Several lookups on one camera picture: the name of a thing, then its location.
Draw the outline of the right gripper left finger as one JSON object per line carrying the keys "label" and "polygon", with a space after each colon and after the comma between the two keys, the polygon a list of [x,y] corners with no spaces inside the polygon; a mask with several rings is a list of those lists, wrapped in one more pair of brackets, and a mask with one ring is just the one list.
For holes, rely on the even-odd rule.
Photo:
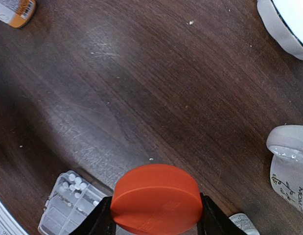
{"label": "right gripper left finger", "polygon": [[70,235],[115,235],[116,223],[110,211],[112,197],[104,197]]}

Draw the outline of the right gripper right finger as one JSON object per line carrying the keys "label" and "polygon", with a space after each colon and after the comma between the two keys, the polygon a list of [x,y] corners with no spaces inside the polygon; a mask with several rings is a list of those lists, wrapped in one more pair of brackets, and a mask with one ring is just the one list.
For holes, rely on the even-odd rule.
{"label": "right gripper right finger", "polygon": [[245,235],[207,195],[200,193],[203,210],[197,223],[198,235]]}

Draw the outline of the small white bottle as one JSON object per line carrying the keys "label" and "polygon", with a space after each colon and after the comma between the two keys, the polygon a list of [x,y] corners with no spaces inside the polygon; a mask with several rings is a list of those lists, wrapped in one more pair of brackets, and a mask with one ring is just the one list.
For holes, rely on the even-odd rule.
{"label": "small white bottle", "polygon": [[260,235],[249,217],[244,213],[237,213],[229,217],[229,219],[247,235]]}

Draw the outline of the clear plastic pill organizer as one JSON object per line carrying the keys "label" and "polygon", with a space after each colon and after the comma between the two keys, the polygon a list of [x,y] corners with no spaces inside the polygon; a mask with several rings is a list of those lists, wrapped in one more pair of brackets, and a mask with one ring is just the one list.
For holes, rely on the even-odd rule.
{"label": "clear plastic pill organizer", "polygon": [[98,193],[101,194],[101,199],[113,194],[112,189],[97,180],[86,180],[72,170],[61,173],[45,203],[44,212],[38,226],[38,231],[42,235],[70,234],[96,207],[87,201],[81,202],[81,200],[78,200],[75,204],[71,204],[60,195],[58,191],[59,185],[64,177],[68,177],[71,173],[80,176],[87,183],[91,184],[96,190],[98,190]]}

